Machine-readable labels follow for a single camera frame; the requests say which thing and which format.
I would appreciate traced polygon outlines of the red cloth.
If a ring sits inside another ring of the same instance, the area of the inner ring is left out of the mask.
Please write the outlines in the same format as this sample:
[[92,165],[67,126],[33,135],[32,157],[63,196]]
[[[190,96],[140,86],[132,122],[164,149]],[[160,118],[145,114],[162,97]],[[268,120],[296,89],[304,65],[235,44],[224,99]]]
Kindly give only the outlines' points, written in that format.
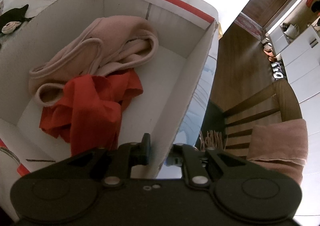
[[43,108],[39,127],[69,143],[73,156],[93,148],[115,150],[123,111],[142,93],[133,69],[79,76],[64,86],[57,103]]

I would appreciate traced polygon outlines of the red white cardboard box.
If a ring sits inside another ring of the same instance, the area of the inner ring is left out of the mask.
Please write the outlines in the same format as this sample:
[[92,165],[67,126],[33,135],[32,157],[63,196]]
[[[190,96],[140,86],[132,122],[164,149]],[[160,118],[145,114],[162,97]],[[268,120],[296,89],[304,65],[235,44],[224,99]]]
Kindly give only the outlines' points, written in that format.
[[108,79],[134,68],[143,87],[121,116],[116,145],[151,136],[151,162],[135,178],[155,178],[213,80],[217,10],[203,0],[57,0],[1,43],[1,208],[18,220],[12,185],[26,172],[71,157],[74,143],[40,128],[41,114],[80,78]]

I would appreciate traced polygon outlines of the pink knit garment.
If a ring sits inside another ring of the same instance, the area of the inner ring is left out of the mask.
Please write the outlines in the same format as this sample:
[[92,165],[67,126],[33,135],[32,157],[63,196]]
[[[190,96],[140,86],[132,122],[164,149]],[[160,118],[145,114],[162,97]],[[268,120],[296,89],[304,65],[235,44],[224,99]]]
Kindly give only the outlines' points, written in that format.
[[71,79],[141,66],[154,57],[158,45],[157,31],[144,18],[97,18],[52,59],[29,71],[29,92],[41,106],[52,106]]

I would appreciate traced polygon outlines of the black fabric pouch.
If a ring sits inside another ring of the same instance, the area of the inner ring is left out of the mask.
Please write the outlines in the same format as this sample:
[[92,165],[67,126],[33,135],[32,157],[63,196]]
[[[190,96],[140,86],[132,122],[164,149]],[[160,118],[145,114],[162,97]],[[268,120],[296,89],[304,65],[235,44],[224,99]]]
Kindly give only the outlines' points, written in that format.
[[29,5],[26,4],[21,8],[13,8],[1,15],[1,34],[11,34],[24,22],[31,21],[32,17],[25,17],[28,8]]

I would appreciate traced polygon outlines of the pink scarf on chair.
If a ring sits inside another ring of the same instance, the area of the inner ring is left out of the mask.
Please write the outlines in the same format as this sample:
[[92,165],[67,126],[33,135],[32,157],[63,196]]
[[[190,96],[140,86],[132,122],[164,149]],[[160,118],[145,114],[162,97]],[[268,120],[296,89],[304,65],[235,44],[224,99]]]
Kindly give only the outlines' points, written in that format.
[[254,126],[246,160],[301,184],[307,159],[308,131],[304,119]]

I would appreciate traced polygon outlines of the wooden chair with scarf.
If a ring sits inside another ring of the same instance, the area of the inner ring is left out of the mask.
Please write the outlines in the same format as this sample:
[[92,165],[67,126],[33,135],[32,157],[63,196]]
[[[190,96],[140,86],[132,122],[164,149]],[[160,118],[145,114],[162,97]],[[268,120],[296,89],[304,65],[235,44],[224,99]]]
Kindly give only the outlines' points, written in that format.
[[298,99],[283,78],[226,111],[209,101],[195,148],[204,150],[212,143],[245,159],[255,123],[276,114],[282,122],[302,118]]

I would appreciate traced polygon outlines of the blue patterned table mat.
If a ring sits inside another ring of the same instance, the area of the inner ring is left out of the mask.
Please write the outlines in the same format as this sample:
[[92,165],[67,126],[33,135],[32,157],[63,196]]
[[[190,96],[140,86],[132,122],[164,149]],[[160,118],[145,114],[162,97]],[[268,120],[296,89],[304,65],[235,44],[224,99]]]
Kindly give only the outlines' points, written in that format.
[[215,71],[216,59],[208,56],[174,144],[195,145],[206,113]]

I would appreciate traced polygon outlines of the white wall cabinet unit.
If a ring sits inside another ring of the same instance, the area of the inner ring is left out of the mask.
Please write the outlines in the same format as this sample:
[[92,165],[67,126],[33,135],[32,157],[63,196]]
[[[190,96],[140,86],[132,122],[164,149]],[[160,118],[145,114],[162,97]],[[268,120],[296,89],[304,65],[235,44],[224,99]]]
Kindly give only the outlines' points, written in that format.
[[319,218],[319,14],[312,12],[307,0],[300,0],[283,19],[297,24],[300,34],[277,53],[283,61],[291,85],[306,121],[309,141],[308,161],[301,184],[303,199],[298,218]]

